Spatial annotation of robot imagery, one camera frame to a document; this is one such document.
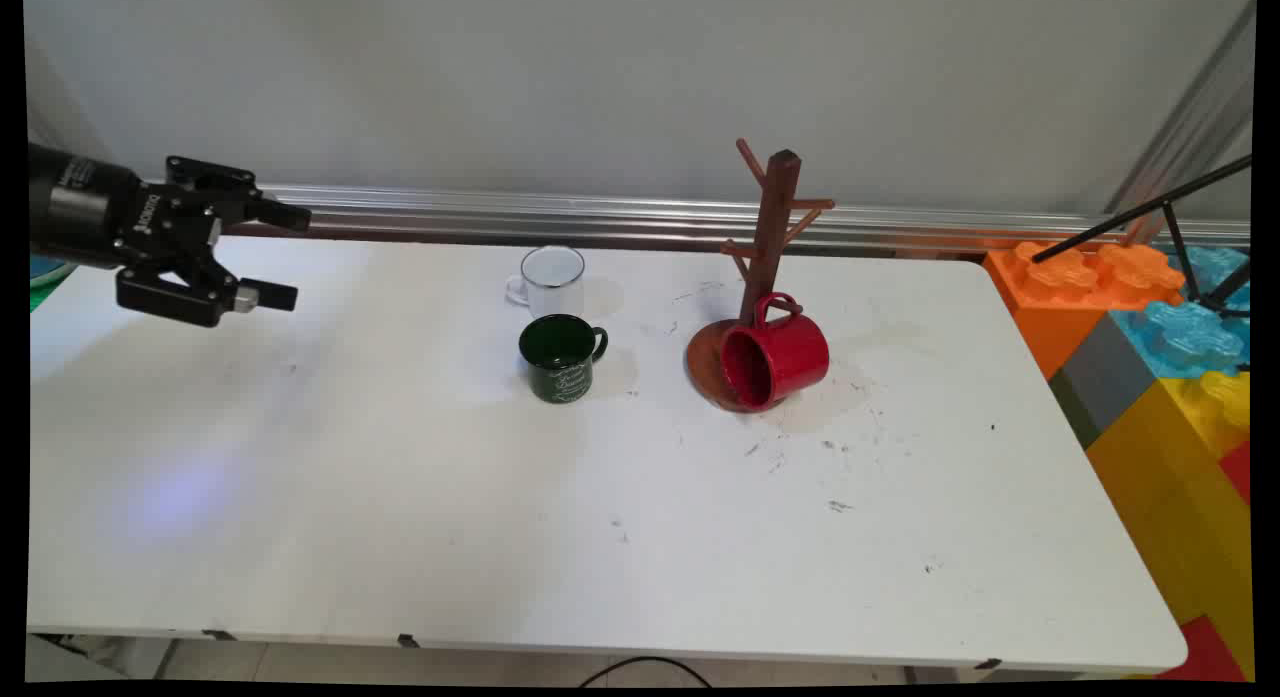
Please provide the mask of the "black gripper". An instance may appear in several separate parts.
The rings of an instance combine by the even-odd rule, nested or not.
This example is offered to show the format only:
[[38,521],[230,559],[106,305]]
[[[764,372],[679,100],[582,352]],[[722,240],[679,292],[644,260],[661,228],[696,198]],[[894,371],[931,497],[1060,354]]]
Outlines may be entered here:
[[155,183],[31,142],[28,214],[37,258],[120,269],[120,308],[198,327],[228,313],[296,309],[296,286],[236,278],[214,256],[221,220],[308,231],[311,211],[271,200],[250,170],[170,155]]

